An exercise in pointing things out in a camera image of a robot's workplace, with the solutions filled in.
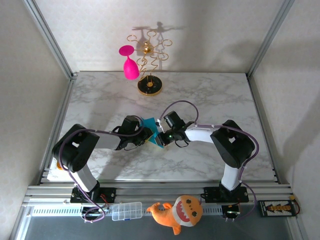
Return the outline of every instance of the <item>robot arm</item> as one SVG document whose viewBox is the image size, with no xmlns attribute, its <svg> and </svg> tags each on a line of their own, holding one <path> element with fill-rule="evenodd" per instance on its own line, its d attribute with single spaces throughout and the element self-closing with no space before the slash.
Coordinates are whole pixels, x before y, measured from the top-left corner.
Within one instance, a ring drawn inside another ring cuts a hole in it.
<svg viewBox="0 0 320 240">
<path fill-rule="evenodd" d="M 224 174 L 221 179 L 220 192 L 224 200 L 234 199 L 234 194 L 240 188 L 239 176 L 244 162 L 251 156 L 255 149 L 251 139 L 239 132 L 228 129 L 241 128 L 233 121 L 228 120 L 222 126 L 225 128 L 208 128 L 194 125 L 193 122 L 185 123 L 175 111 L 164 117 L 170 130 L 161 132 L 157 136 L 157 143 L 163 146 L 176 141 L 201 141 L 214 144 L 221 158 L 225 162 Z"/>
<path fill-rule="evenodd" d="M 72 133 L 85 130 L 80 124 L 75 124 L 53 147 L 52 155 L 59 159 L 59 151 L 62 143 Z M 119 151 L 126 148 L 141 146 L 152 135 L 152 131 L 140 126 L 139 120 L 134 116 L 127 116 L 121 126 L 117 126 L 111 132 L 105 134 L 90 131 L 82 131 L 71 138 L 63 147 L 62 164 L 67 167 L 70 174 L 76 180 L 82 190 L 96 201 L 100 196 L 100 184 L 92 175 L 87 162 L 94 149 L 111 149 Z"/>
<path fill-rule="evenodd" d="M 225 162 L 224 174 L 219 186 L 219 202 L 236 202 L 235 194 L 239 192 L 241 167 L 251 156 L 255 149 L 253 142 L 244 134 L 234 130 L 240 127 L 232 120 L 226 121 L 223 126 L 226 128 L 200 127 L 193 122 L 185 123 L 176 112 L 172 111 L 164 119 L 169 130 L 160 132 L 155 140 L 158 145 L 166 146 L 172 142 L 201 141 L 214 144 Z M 74 135 L 62 150 L 61 162 L 67 167 L 72 177 L 76 180 L 81 189 L 87 192 L 91 200 L 96 201 L 100 194 L 100 184 L 92 175 L 87 162 L 94 149 L 121 150 L 127 146 L 141 146 L 152 135 L 152 131 L 140 126 L 139 120 L 134 116 L 127 116 L 121 126 L 117 126 L 110 134 L 99 133 L 99 131 L 85 129 L 80 124 L 75 124 L 54 146 L 52 153 L 59 159 L 59 152 L 62 143 L 75 131 L 84 131 Z"/>
</svg>

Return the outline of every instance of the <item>orange shark plush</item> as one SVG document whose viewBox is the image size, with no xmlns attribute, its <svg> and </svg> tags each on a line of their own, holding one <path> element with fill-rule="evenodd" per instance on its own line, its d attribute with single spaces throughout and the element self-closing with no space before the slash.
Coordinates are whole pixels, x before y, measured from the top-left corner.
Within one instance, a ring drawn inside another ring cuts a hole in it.
<svg viewBox="0 0 320 240">
<path fill-rule="evenodd" d="M 181 225 L 193 227 L 199 222 L 203 214 L 202 206 L 198 199 L 193 196 L 183 195 L 176 199 L 174 206 L 164 203 L 164 211 L 159 210 L 160 202 L 148 207 L 154 220 L 161 225 L 172 227 L 174 235 L 181 232 Z"/>
</svg>

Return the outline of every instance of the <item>black mounting bracket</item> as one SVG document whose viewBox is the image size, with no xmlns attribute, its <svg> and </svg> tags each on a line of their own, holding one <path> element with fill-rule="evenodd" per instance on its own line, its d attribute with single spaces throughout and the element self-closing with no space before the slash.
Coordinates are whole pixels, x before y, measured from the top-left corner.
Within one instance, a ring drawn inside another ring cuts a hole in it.
<svg viewBox="0 0 320 240">
<path fill-rule="evenodd" d="M 220 186 L 204 187 L 201 197 L 206 203 L 248 203 L 249 197 L 245 186 L 238 186 L 235 190 L 229 191 L 221 184 Z"/>
<path fill-rule="evenodd" d="M 97 204 L 104 204 L 105 201 L 102 199 L 101 194 L 105 196 L 105 200 L 109 204 L 113 204 L 116 199 L 116 188 L 114 187 L 100 187 L 98 189 L 97 197 L 95 197 L 94 202 Z M 71 204 L 86 204 L 88 201 L 83 196 L 83 194 L 78 190 L 77 187 L 72 189 L 71 198 L 70 198 Z"/>
</svg>

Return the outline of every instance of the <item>pink wine glass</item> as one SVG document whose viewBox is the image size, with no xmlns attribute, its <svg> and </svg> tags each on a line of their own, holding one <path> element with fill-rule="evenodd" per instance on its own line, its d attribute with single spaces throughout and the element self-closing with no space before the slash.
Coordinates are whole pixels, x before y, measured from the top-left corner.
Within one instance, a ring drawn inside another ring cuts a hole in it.
<svg viewBox="0 0 320 240">
<path fill-rule="evenodd" d="M 134 51 L 135 49 L 131 45 L 124 45 L 119 49 L 120 55 L 127 57 L 123 65 L 123 72 L 125 78 L 129 80 L 135 80 L 140 74 L 137 63 L 129 57 Z"/>
</svg>

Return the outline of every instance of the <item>plastic storage box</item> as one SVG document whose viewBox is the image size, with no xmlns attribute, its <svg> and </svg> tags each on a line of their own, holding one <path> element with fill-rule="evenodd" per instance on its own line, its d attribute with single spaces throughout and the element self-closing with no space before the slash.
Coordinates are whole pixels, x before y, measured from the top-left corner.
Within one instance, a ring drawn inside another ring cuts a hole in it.
<svg viewBox="0 0 320 240">
<path fill-rule="evenodd" d="M 112 206 L 112 220 L 131 220 L 142 218 L 142 203 L 129 202 L 114 204 Z"/>
</svg>

